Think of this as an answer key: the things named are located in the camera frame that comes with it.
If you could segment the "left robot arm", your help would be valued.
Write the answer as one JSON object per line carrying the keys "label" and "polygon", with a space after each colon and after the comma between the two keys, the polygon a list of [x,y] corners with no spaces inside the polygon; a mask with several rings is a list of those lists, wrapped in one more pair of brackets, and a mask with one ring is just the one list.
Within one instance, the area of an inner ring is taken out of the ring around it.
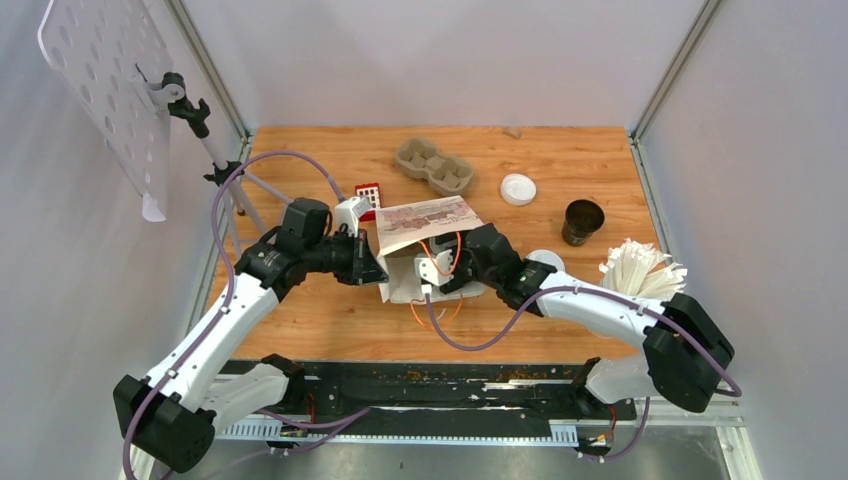
{"label": "left robot arm", "polygon": [[165,464],[185,473],[209,450],[218,431],[265,407],[298,411],[306,400],[303,371],[271,355],[224,385],[214,379],[236,347],[310,273],[330,273],[351,286],[387,281],[359,220],[371,204],[362,196],[334,208],[297,198],[281,223],[225,264],[221,296],[181,343],[145,376],[124,376],[113,390],[121,434]]}

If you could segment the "white paper bakery bag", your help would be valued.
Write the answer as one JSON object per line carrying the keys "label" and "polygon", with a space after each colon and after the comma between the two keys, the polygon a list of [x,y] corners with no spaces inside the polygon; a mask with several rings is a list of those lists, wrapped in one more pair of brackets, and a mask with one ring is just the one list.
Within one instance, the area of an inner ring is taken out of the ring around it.
{"label": "white paper bakery bag", "polygon": [[466,233],[483,222],[461,196],[382,208],[376,213],[377,261],[388,274],[381,301],[413,306],[484,293],[469,274],[471,256],[460,251]]}

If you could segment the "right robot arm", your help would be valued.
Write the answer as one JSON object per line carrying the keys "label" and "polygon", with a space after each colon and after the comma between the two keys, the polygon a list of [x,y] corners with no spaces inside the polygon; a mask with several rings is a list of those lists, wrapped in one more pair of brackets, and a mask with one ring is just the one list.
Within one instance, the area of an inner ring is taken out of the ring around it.
{"label": "right robot arm", "polygon": [[514,314],[492,339],[466,345],[451,339],[436,319],[439,337],[455,349],[486,350],[525,312],[576,322],[598,336],[619,339],[641,351],[617,360],[590,359],[571,390],[571,403],[584,417],[596,417],[618,401],[661,396],[677,407],[702,413],[716,395],[739,398],[741,386],[729,375],[735,349],[694,297],[675,293],[668,300],[625,295],[581,281],[554,266],[522,258],[496,227],[487,223],[450,240],[425,241],[457,261],[454,279],[479,282],[496,293]]}

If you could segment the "white plastic cup lid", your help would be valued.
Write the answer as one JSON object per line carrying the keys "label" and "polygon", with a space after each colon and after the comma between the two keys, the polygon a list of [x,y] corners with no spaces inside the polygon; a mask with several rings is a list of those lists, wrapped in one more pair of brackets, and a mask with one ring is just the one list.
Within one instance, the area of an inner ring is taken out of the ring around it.
{"label": "white plastic cup lid", "polygon": [[544,263],[554,267],[557,271],[565,271],[564,260],[554,251],[547,249],[533,250],[527,255],[527,259]]}

